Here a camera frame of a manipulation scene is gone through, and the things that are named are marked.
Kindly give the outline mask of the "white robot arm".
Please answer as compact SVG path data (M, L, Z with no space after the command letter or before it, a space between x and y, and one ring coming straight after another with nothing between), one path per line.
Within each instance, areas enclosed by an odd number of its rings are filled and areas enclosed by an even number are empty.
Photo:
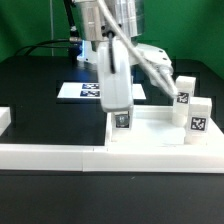
M132 38L140 34L140 0L75 0L81 38L95 45L94 62L100 87L100 103L111 113L115 128L130 128L133 115L132 64L137 50Z

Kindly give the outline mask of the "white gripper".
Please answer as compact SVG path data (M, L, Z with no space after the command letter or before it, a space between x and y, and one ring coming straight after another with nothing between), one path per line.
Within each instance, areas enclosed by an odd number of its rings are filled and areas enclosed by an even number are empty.
M129 53L121 40L112 39L112 54L109 43L101 42L97 50L97 75L104 112L128 111L133 105L132 78ZM129 114L115 115L117 128L129 127Z

